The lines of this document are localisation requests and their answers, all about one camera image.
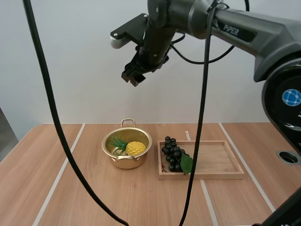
golden pot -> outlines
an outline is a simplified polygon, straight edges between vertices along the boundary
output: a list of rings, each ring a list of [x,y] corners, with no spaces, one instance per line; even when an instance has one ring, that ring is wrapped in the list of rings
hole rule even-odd
[[[123,127],[124,121],[132,121],[133,127]],[[146,146],[146,149],[144,150],[144,152],[135,156],[114,155],[112,154],[112,152],[115,151],[116,147],[110,145],[110,142],[112,142],[111,137],[120,137],[122,140],[127,140],[129,142],[141,142]],[[121,121],[121,128],[112,131],[103,138],[102,148],[103,151],[109,156],[109,159],[114,166],[121,169],[132,169],[144,163],[147,152],[151,148],[151,144],[152,139],[150,134],[143,129],[137,128],[134,119],[124,119]]]

metal pot rim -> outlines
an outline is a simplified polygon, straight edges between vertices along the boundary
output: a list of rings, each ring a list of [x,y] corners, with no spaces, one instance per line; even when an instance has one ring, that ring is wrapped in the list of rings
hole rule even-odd
[[[142,153],[140,153],[140,154],[138,154],[138,155],[135,155],[135,156],[133,156],[133,157],[134,157],[135,159],[137,159],[137,158],[141,157],[142,155],[144,155],[145,153],[147,153],[148,150],[151,148],[151,145],[152,145],[152,139],[151,139],[151,136],[150,136],[150,134],[149,134],[148,132],[146,132],[145,130],[139,129],[139,128],[137,128],[137,127],[122,127],[122,128],[115,129],[115,130],[113,130],[112,132],[108,133],[108,134],[103,138],[103,141],[102,141],[102,148],[103,148],[103,151],[104,151],[108,156],[110,156],[110,157],[116,159],[118,156],[113,155],[112,153],[110,153],[110,152],[107,150],[107,148],[105,147],[106,140],[107,140],[113,133],[115,133],[115,132],[122,131],[122,130],[131,130],[131,129],[137,130],[137,131],[139,131],[139,132],[144,133],[144,134],[147,136],[148,140],[149,140],[149,145],[146,147],[146,149],[145,149]]]

black cable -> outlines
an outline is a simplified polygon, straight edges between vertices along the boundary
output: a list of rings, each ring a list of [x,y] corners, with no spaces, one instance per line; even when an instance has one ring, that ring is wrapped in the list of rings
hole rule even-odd
[[[229,8],[229,6],[226,3],[223,2],[218,2],[215,3],[214,5],[212,5],[209,8],[208,13],[210,12],[211,9],[215,8],[217,5],[225,5],[227,8]],[[245,5],[246,5],[246,11],[250,11],[250,4],[249,4],[249,0],[245,0]],[[180,51],[174,46],[174,43],[171,42],[170,47],[185,61],[187,61],[188,63],[194,64],[194,65],[203,65],[204,61],[193,61],[193,60],[189,60],[188,58],[186,58],[185,56],[183,56],[182,53],[180,53]],[[224,58],[225,56],[227,56],[232,50],[234,49],[234,46],[232,45],[226,52],[224,52],[222,55],[220,55],[219,57],[213,59],[213,60],[209,60],[209,64],[214,63],[222,58]]]
[[[191,195],[191,189],[192,189],[194,173],[196,171],[196,165],[197,165],[197,160],[198,160],[198,148],[199,148],[199,142],[200,142],[200,138],[201,138],[203,118],[204,118],[204,110],[205,110],[205,99],[206,99],[208,68],[209,68],[210,39],[211,39],[211,29],[212,29],[212,21],[213,21],[214,13],[215,13],[215,7],[213,7],[207,15],[207,38],[206,38],[206,42],[205,42],[202,96],[201,96],[201,105],[200,105],[199,116],[198,116],[197,137],[196,137],[196,142],[195,142],[195,145],[194,145],[193,163],[192,163],[192,169],[191,169],[191,174],[190,174],[189,183],[188,183],[186,203],[185,203],[183,216],[182,216],[182,219],[180,221],[179,226],[183,226],[184,220],[186,218],[186,214],[187,214],[188,206],[189,206],[189,201],[190,201],[190,195]]]
[[[198,62],[198,61],[193,61],[193,60],[189,60],[188,58],[184,57],[182,55],[182,53],[180,53],[180,51],[174,47],[174,45],[172,43],[170,43],[170,47],[185,61],[187,61],[188,63],[194,64],[194,65],[203,65],[205,62]],[[224,52],[222,55],[220,55],[219,57],[213,59],[213,60],[209,60],[209,64],[210,63],[214,63],[220,59],[222,59],[223,57],[227,56],[232,50],[234,49],[234,46],[231,46],[226,52]]]
[[[79,178],[79,180],[81,181],[81,183],[83,184],[84,188],[86,189],[86,191],[89,193],[89,195],[93,198],[93,200],[107,213],[109,214],[112,218],[114,218],[116,221],[118,221],[119,223],[128,226],[128,223],[122,219],[120,219],[119,217],[117,217],[108,207],[106,207],[106,205],[97,197],[97,195],[94,193],[94,191],[92,190],[92,188],[90,187],[90,185],[88,184],[88,182],[86,181],[86,179],[84,178],[84,176],[82,175],[81,171],[79,170],[79,167],[77,166],[71,152],[70,149],[68,147],[68,143],[66,141],[59,117],[57,115],[57,110],[56,110],[56,105],[55,105],[55,99],[54,99],[54,95],[53,95],[53,91],[52,91],[52,87],[51,87],[51,82],[50,82],[50,77],[49,77],[49,72],[48,72],[48,68],[47,68],[47,64],[46,64],[46,60],[45,60],[45,56],[43,53],[43,49],[42,49],[42,45],[40,42],[40,38],[39,38],[39,34],[38,34],[38,29],[35,23],[35,19],[34,19],[34,15],[33,15],[33,11],[32,11],[32,5],[30,0],[23,0],[23,4],[24,4],[24,8],[25,8],[25,12],[26,12],[26,17],[27,17],[27,21],[28,21],[28,25],[31,31],[31,35],[32,35],[32,41],[37,53],[37,57],[39,60],[39,64],[40,64],[40,68],[41,68],[41,72],[42,72],[42,76],[43,76],[43,80],[44,80],[44,85],[45,85],[45,90],[47,93],[47,98],[48,98],[48,102],[49,102],[49,107],[50,107],[50,111],[52,114],[52,118],[53,118],[53,122],[55,124],[55,129],[57,131],[57,134],[60,138],[61,144],[63,146],[63,149],[66,153],[66,156],[69,160],[70,165],[72,166],[76,176]]]
[[[182,37],[178,38],[177,40],[172,41],[171,44],[176,44],[176,43],[182,41],[183,39],[185,39],[185,33],[183,33]]]

round hole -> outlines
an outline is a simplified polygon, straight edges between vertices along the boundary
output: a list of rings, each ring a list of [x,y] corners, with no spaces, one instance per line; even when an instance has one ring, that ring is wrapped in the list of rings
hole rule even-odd
[[[280,156],[280,158],[282,158],[284,161],[286,161],[288,163],[297,163],[298,162],[297,157],[289,152],[280,152],[279,156]]]

pineapple leaves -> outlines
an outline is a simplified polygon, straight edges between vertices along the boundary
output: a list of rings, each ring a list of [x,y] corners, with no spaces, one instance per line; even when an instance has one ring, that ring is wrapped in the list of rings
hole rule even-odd
[[[124,142],[120,137],[111,137],[111,139],[113,142],[110,142],[110,145],[117,147],[112,154],[121,150],[119,155],[122,155],[126,151],[128,141]]]

